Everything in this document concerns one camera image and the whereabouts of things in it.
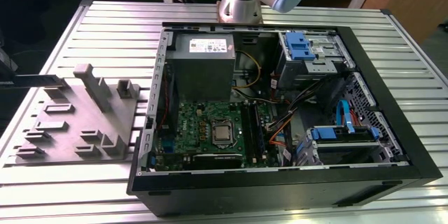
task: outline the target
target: green circuit board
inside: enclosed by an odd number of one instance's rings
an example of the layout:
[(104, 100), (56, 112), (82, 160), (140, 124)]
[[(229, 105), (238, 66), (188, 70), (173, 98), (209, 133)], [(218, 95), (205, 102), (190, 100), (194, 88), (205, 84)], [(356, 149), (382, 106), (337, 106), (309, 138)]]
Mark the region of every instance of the green circuit board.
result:
[[(258, 104), (262, 123), (270, 121), (270, 105)], [(232, 123), (233, 143), (225, 147), (213, 144), (213, 122)], [(174, 153), (236, 153), (244, 156), (244, 134), (240, 103), (181, 103), (178, 107), (177, 137)], [(265, 163), (245, 166), (265, 167)]]

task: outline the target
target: metal table top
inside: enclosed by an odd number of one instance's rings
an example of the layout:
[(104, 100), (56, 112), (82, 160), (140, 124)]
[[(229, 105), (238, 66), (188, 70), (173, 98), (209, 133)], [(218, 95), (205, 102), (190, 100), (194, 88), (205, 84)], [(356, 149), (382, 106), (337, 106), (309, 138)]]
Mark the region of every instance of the metal table top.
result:
[[(441, 223), (448, 219), (448, 81), (394, 18), (378, 10), (296, 8), (288, 14), (278, 14), (264, 8), (262, 20), (266, 24), (350, 26), (445, 177), (361, 207), (158, 219), (126, 195), (129, 159), (106, 164), (12, 165), (22, 130), (32, 125), (38, 102), (48, 99), (41, 90), (32, 88), (0, 139), (0, 220), (12, 223)], [(78, 83), (73, 66), (90, 63), (96, 67), (93, 74), (105, 77), (108, 83), (129, 78), (140, 84), (136, 129), (144, 124), (162, 21), (214, 22), (216, 6), (125, 2), (80, 6), (41, 70), (41, 74), (57, 74), (73, 84)], [(133, 143), (137, 135), (138, 131), (133, 131)]]

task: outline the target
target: ventilation grille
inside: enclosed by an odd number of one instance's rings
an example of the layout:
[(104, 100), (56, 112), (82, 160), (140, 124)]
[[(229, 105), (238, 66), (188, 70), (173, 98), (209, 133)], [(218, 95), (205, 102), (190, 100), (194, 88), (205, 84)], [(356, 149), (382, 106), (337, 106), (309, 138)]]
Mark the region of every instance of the ventilation grille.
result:
[(381, 112), (373, 112), (369, 110), (369, 106), (376, 106), (376, 103), (369, 101), (369, 94), (362, 89), (362, 87), (366, 89), (365, 85), (361, 84), (357, 78), (353, 77), (345, 85), (346, 89), (341, 93), (341, 99), (345, 99), (350, 107), (354, 108), (354, 113), (360, 118), (360, 123), (362, 125), (370, 125), (378, 129), (382, 136), (381, 142), (385, 147), (389, 147), (393, 155), (402, 154), (401, 148), (396, 143), (396, 138), (388, 128)]

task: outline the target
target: red wire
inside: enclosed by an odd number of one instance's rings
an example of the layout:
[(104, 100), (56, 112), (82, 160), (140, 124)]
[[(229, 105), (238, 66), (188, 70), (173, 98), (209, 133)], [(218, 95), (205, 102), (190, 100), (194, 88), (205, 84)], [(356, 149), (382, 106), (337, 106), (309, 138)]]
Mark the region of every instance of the red wire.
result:
[(164, 122), (165, 122), (165, 119), (166, 119), (166, 115), (168, 115), (168, 81), (166, 81), (166, 75), (164, 75), (164, 78), (162, 78), (162, 81), (164, 81), (164, 86), (165, 86), (165, 113), (164, 113), (164, 115), (162, 115), (162, 118), (161, 118), (161, 122), (160, 122), (160, 125), (158, 125), (158, 127), (157, 127), (157, 130), (160, 130), (161, 129), (161, 126), (162, 126), (162, 124), (164, 124)]

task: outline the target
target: blue drive bracket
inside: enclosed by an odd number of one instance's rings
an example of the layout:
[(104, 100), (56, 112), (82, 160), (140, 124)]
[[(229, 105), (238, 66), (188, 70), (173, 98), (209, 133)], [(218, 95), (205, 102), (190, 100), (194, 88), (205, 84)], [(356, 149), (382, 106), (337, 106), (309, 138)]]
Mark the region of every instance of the blue drive bracket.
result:
[(316, 55), (309, 51), (309, 41), (302, 33), (285, 34), (286, 46), (292, 60), (314, 60)]
[[(336, 124), (337, 125), (346, 125), (348, 133), (354, 133), (354, 128), (352, 124), (352, 117), (349, 115), (349, 105), (346, 100), (340, 100), (337, 103), (337, 109), (336, 109)], [(342, 124), (342, 116), (341, 116), (341, 110), (344, 112), (344, 124)]]

